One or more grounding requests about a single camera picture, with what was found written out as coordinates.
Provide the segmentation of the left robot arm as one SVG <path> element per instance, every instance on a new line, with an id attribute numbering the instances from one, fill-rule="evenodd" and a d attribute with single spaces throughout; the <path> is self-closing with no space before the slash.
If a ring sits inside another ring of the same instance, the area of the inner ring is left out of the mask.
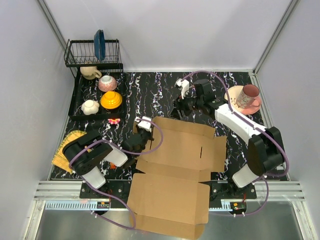
<path id="1" fill-rule="evenodd" d="M 99 142 L 73 160 L 80 151 L 101 139 L 99 132 L 94 130 L 69 142 L 62 149 L 71 168 L 91 185 L 90 192 L 97 198 L 103 198 L 108 193 L 106 179 L 98 168 L 100 162 L 105 160 L 116 167 L 130 167 L 136 162 L 137 154 L 145 150 L 147 142 L 153 139 L 153 133 L 140 129 L 123 141 L 121 147 L 129 153 L 109 143 Z"/>

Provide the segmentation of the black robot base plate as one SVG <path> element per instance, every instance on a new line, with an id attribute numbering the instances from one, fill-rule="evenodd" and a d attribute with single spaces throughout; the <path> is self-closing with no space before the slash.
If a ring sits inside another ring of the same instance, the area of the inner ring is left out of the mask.
<path id="1" fill-rule="evenodd" d="M 136 216 L 154 217 L 186 223 L 202 223 L 212 207 L 221 200 L 240 202 L 256 199 L 252 184 L 233 190 L 221 181 L 198 182 L 154 174 L 138 173 L 133 180 L 110 180 L 99 189 L 81 185 L 82 199 L 110 199 L 110 208 L 131 210 Z"/>

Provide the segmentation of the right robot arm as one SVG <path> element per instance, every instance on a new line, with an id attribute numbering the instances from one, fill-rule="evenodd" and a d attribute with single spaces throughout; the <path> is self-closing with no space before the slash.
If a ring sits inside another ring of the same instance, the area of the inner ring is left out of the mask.
<path id="1" fill-rule="evenodd" d="M 179 78 L 175 87 L 180 95 L 174 100 L 172 117 L 181 119 L 199 110 L 237 134 L 247 145 L 246 164 L 232 175 L 227 185 L 228 195 L 239 198 L 245 188 L 272 170 L 288 163 L 280 130 L 255 123 L 247 116 L 259 110 L 259 89 L 252 85 L 236 85 L 228 88 L 224 97 L 217 97 L 207 79 L 193 83 L 195 94 L 189 94 L 190 82 Z"/>

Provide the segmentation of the brown cardboard box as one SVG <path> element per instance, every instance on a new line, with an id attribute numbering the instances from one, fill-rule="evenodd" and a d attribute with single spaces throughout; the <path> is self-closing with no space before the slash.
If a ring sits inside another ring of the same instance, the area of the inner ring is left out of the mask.
<path id="1" fill-rule="evenodd" d="M 136 163 L 137 174 L 152 174 L 199 183 L 211 180 L 212 173 L 223 172 L 226 160 L 225 136 L 215 136 L 215 128 L 193 122 L 157 116 L 153 141 L 146 145 Z M 209 210 L 201 223 L 136 216 L 130 219 L 138 230 L 183 239 L 198 239 L 209 220 Z"/>

